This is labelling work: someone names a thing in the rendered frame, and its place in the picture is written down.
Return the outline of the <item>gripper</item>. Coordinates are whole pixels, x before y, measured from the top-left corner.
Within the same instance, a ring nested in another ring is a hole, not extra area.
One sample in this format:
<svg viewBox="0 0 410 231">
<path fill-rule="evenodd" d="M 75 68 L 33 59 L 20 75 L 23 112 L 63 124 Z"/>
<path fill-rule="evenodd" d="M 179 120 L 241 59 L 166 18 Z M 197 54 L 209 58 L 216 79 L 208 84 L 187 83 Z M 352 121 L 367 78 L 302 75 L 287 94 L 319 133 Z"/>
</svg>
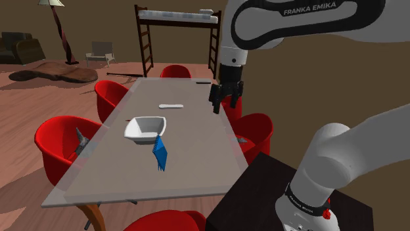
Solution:
<svg viewBox="0 0 410 231">
<path fill-rule="evenodd" d="M 232 87 L 230 107 L 236 108 L 237 101 L 243 93 L 242 70 L 242 66 L 219 65 L 219 85 L 212 84 L 208 98 L 212 103 L 213 113 L 219 113 L 221 100 L 224 97 L 222 86 L 225 85 Z"/>
</svg>

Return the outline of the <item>red shell chair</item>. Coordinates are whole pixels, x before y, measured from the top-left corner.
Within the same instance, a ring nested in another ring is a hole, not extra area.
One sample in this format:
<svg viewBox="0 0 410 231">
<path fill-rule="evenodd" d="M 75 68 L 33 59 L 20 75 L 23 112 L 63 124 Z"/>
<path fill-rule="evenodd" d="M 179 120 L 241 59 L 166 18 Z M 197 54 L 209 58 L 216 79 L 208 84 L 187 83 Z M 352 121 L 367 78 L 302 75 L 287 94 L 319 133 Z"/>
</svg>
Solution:
<svg viewBox="0 0 410 231">
<path fill-rule="evenodd" d="M 198 211 L 163 210 L 145 215 L 124 231 L 205 231 L 206 218 Z"/>
<path fill-rule="evenodd" d="M 39 126 L 34 141 L 42 152 L 45 173 L 52 185 L 57 185 L 78 156 L 77 132 L 92 139 L 100 127 L 100 123 L 72 115 L 52 117 Z"/>
<path fill-rule="evenodd" d="M 273 124 L 268 115 L 249 114 L 234 121 L 231 126 L 235 139 L 243 137 L 247 140 L 247 143 L 239 143 L 239 146 L 249 165 L 260 152 L 269 155 Z"/>
<path fill-rule="evenodd" d="M 101 80 L 95 84 L 97 112 L 102 123 L 104 123 L 114 111 L 128 90 L 129 89 L 124 85 L 110 80 Z"/>
<path fill-rule="evenodd" d="M 235 108 L 231 107 L 231 96 L 226 96 L 222 101 L 221 105 L 225 111 L 227 119 L 230 123 L 238 120 L 242 117 L 242 97 L 237 99 Z"/>
<path fill-rule="evenodd" d="M 160 77 L 191 78 L 191 73 L 185 66 L 173 64 L 166 66 Z"/>
</svg>

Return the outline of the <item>grey table with wooden legs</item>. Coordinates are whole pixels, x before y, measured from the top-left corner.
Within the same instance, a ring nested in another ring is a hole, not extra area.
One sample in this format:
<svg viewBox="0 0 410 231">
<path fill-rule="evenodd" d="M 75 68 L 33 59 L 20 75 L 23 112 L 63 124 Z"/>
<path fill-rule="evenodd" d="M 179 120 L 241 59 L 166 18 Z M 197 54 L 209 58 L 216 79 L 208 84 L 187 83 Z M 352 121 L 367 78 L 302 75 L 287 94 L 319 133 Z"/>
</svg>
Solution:
<svg viewBox="0 0 410 231">
<path fill-rule="evenodd" d="M 218 196 L 234 185 L 247 162 L 223 112 L 213 113 L 204 79 L 142 77 L 90 139 L 42 206 L 66 207 Z M 159 109 L 160 104 L 182 104 Z M 158 170 L 153 143 L 124 137 L 127 119 L 161 116 L 168 152 Z"/>
</svg>

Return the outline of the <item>white square bowl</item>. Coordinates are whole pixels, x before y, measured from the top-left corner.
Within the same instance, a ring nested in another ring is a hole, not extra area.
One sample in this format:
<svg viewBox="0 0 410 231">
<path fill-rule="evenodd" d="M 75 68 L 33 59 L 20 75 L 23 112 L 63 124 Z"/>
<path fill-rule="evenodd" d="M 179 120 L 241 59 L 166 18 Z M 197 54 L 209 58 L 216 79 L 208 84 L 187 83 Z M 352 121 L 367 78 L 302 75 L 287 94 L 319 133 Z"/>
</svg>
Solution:
<svg viewBox="0 0 410 231">
<path fill-rule="evenodd" d="M 161 116 L 141 116 L 129 120 L 124 137 L 134 142 L 154 142 L 166 130 L 167 121 Z"/>
</svg>

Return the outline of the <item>dark wooden loft bed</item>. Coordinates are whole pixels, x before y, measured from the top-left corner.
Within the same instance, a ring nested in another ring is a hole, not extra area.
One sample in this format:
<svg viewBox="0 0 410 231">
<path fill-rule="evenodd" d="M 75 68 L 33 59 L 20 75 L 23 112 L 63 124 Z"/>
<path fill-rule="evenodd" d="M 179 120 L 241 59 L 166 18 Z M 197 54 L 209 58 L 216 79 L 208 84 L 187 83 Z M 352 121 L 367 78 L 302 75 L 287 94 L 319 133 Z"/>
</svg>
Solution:
<svg viewBox="0 0 410 231">
<path fill-rule="evenodd" d="M 200 9 L 198 13 L 148 10 L 147 7 L 134 5 L 135 19 L 139 38 L 139 48 L 143 67 L 143 77 L 154 67 L 150 26 L 171 26 L 182 28 L 210 29 L 208 69 L 216 78 L 221 35 L 221 11 Z"/>
</svg>

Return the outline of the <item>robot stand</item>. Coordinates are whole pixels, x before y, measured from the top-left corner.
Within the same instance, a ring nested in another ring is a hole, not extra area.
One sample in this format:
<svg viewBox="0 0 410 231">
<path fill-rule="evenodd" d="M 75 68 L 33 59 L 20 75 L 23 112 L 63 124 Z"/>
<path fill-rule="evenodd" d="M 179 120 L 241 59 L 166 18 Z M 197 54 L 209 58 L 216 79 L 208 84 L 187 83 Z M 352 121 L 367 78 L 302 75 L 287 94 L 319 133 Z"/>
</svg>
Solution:
<svg viewBox="0 0 410 231">
<path fill-rule="evenodd" d="M 259 153 L 206 219 L 205 231 L 284 231 L 275 212 L 296 170 Z M 341 231 L 374 231 L 373 210 L 337 190 L 331 211 Z"/>
</svg>

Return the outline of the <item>black baseball bat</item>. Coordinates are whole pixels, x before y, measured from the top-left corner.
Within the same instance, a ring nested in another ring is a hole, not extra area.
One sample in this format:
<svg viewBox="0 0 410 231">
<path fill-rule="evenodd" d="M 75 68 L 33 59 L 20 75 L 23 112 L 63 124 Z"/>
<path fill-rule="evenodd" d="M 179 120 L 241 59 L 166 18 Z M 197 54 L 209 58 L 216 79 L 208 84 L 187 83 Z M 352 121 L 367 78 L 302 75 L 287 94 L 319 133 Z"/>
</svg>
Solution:
<svg viewBox="0 0 410 231">
<path fill-rule="evenodd" d="M 107 72 L 107 75 L 118 75 L 118 76 L 126 76 L 126 77 L 144 77 L 143 74 L 135 74 L 135 73 L 110 73 Z"/>
</svg>

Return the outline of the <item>beige lounge chair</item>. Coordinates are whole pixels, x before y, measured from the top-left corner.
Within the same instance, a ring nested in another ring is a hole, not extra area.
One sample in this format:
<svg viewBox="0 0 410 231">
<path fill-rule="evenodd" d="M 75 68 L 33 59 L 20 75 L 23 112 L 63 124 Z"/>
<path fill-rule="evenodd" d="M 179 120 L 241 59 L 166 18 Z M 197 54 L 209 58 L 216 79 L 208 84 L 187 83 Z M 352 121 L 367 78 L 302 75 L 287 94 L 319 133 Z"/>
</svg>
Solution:
<svg viewBox="0 0 410 231">
<path fill-rule="evenodd" d="M 91 52 L 85 54 L 87 65 L 90 61 L 105 61 L 107 66 L 110 66 L 110 62 L 116 62 L 114 57 L 113 42 L 106 41 L 92 41 Z"/>
</svg>

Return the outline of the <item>dark grey pointed object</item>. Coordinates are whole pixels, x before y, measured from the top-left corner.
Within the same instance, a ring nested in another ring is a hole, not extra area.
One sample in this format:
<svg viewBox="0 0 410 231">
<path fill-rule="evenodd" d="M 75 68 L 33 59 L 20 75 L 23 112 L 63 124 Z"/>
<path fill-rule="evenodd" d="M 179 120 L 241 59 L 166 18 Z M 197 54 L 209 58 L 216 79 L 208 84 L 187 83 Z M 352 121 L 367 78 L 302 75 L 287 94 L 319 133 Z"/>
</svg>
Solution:
<svg viewBox="0 0 410 231">
<path fill-rule="evenodd" d="M 77 156 L 79 156 L 81 154 L 81 152 L 83 151 L 83 149 L 89 143 L 89 139 L 87 137 L 83 136 L 82 133 L 80 132 L 80 130 L 77 127 L 76 127 L 76 134 L 77 134 L 79 144 L 76 147 L 74 152 L 76 153 Z"/>
</svg>

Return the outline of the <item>brown wooden slab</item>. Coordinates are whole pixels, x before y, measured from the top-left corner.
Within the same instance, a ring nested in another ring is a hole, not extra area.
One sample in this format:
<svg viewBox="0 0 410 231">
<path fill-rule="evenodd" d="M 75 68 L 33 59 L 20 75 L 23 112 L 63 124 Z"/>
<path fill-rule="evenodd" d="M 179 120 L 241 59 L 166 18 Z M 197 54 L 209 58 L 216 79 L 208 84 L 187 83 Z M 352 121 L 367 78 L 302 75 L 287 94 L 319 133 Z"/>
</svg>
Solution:
<svg viewBox="0 0 410 231">
<path fill-rule="evenodd" d="M 89 68 L 79 68 L 56 62 L 45 62 L 38 67 L 13 72 L 9 75 L 9 79 L 13 81 L 27 81 L 37 77 L 51 81 L 89 83 L 98 80 L 98 73 Z"/>
</svg>

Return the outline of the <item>floor lamp with twisted pole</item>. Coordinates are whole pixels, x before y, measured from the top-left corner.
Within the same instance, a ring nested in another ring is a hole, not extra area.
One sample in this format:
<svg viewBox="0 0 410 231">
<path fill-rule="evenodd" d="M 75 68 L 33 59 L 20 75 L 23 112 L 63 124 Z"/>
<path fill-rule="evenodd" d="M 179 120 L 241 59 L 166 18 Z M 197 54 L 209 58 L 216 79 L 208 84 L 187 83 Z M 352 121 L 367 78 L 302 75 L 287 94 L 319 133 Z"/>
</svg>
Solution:
<svg viewBox="0 0 410 231">
<path fill-rule="evenodd" d="M 65 7 L 65 5 L 61 2 L 61 0 L 39 0 L 38 5 L 48 6 L 52 10 L 53 18 L 54 18 L 55 23 L 57 25 L 58 34 L 59 34 L 59 37 L 61 38 L 63 49 L 66 53 L 66 64 L 67 65 L 79 64 L 79 62 L 76 60 L 76 58 L 74 57 L 74 55 L 72 53 L 70 44 L 69 44 L 69 42 L 66 38 L 64 30 L 62 29 L 60 19 L 58 17 L 57 12 L 56 12 L 56 7 Z"/>
</svg>

